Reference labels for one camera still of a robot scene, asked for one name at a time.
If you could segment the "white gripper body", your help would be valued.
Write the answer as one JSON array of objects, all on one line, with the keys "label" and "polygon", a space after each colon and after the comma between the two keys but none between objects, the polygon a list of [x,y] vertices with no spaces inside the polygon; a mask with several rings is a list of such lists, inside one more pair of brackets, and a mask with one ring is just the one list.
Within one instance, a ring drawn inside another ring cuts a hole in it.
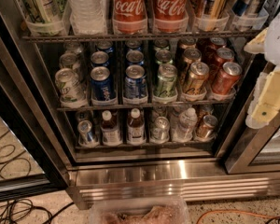
[{"label": "white gripper body", "polygon": [[264,42],[264,52],[268,62],[280,65],[280,12],[268,27]]}]

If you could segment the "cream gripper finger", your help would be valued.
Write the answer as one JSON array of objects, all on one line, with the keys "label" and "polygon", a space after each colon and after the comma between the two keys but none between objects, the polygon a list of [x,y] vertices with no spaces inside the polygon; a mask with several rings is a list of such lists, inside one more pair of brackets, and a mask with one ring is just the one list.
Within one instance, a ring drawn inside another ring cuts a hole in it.
[{"label": "cream gripper finger", "polygon": [[263,29],[256,37],[244,46],[244,51],[250,54],[259,54],[264,52],[264,42],[268,29]]},{"label": "cream gripper finger", "polygon": [[247,111],[245,124],[251,129],[267,126],[280,111],[280,66],[261,72]]}]

